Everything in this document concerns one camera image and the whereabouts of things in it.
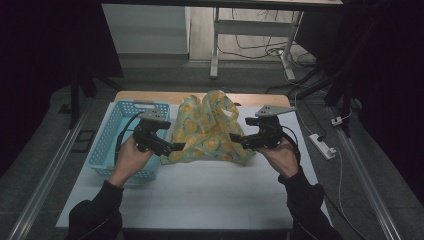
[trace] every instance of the aluminum rail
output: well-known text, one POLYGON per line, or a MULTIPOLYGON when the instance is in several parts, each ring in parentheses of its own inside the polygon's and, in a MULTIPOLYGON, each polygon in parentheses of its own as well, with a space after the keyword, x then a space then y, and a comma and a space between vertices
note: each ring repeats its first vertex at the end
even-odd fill
MULTIPOLYGON (((335 117, 330 108, 327 108, 327 111, 329 111, 331 115, 335 117)), ((356 150, 352 139, 346 137, 344 131, 340 127, 337 127, 337 135, 339 136, 340 141, 349 156, 350 163, 352 164, 352 167, 359 178, 369 203, 375 210, 377 219, 384 234, 386 235, 386 238, 390 240, 401 240, 402 237, 396 227, 396 224, 393 221, 393 218, 390 215, 386 204, 378 193, 378 190, 374 185, 374 182, 372 181, 365 165, 363 164, 363 161, 358 151, 356 150)))
POLYGON ((59 171, 62 169, 63 163, 65 162, 69 151, 71 150, 72 143, 78 136, 78 133, 84 124, 87 113, 92 106, 91 99, 85 99, 85 102, 82 106, 82 115, 79 121, 75 124, 74 128, 69 130, 66 134, 65 139, 59 147, 59 150, 56 152, 51 163, 47 167, 46 172, 39 181, 37 187, 35 188, 32 196, 28 200, 25 208, 23 209, 21 215, 15 223, 12 231, 9 234, 8 240, 23 240, 27 237, 32 224, 35 221, 44 201, 47 198, 47 195, 50 192, 53 183, 55 182, 59 171))

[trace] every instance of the power plug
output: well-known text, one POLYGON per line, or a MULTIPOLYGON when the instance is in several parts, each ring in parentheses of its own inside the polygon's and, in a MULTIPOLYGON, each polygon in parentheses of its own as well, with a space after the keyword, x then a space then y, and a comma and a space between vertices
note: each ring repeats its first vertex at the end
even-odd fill
POLYGON ((331 119, 331 124, 333 124, 333 126, 337 126, 343 123, 343 120, 341 117, 336 117, 331 119))
POLYGON ((318 137, 318 134, 312 134, 309 136, 309 139, 311 139, 312 143, 314 143, 325 159, 330 160, 334 158, 337 152, 336 149, 329 148, 324 141, 318 141, 318 137))

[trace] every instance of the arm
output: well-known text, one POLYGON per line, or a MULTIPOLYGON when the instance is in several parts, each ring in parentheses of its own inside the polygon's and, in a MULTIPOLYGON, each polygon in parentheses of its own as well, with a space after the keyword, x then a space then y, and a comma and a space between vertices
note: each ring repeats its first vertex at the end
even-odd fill
POLYGON ((280 173, 278 181, 286 187, 287 207, 293 217, 293 234, 296 240, 342 239, 321 211, 324 189, 311 185, 298 164, 293 147, 286 139, 274 149, 256 149, 280 173))
POLYGON ((77 204, 69 213, 69 230, 66 240, 115 239, 122 228, 119 207, 125 182, 140 169, 152 151, 138 151, 135 140, 130 136, 121 147, 112 175, 104 181, 99 193, 92 201, 77 204))

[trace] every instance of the desk leg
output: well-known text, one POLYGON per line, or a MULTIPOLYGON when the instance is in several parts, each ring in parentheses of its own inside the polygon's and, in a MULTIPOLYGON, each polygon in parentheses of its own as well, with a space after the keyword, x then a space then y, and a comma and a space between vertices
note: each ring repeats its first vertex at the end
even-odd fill
POLYGON ((218 28, 219 28, 219 8, 215 9, 215 20, 213 23, 213 47, 211 58, 210 78, 218 78, 218 28))
POLYGON ((295 16, 293 24, 290 28, 290 32, 287 39, 287 46, 285 47, 284 51, 280 52, 280 59, 283 63, 285 75, 288 81, 293 81, 296 79, 293 70, 290 66, 289 54, 291 46, 293 45, 294 38, 296 37, 297 29, 299 28, 300 19, 302 18, 303 12, 295 12, 294 14, 295 16))

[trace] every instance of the hand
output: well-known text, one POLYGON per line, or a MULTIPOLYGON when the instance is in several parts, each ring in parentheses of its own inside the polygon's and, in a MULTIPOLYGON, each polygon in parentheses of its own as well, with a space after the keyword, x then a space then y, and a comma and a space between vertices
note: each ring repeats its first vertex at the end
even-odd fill
POLYGON ((117 187, 123 187, 125 182, 135 173, 146 166, 150 157, 153 155, 152 150, 140 152, 137 149, 134 137, 131 135, 121 146, 115 169, 109 177, 109 182, 117 187))
POLYGON ((255 150, 262 153, 269 164, 284 178, 289 178, 299 171, 293 146, 284 138, 281 138, 280 144, 274 149, 261 147, 255 150))

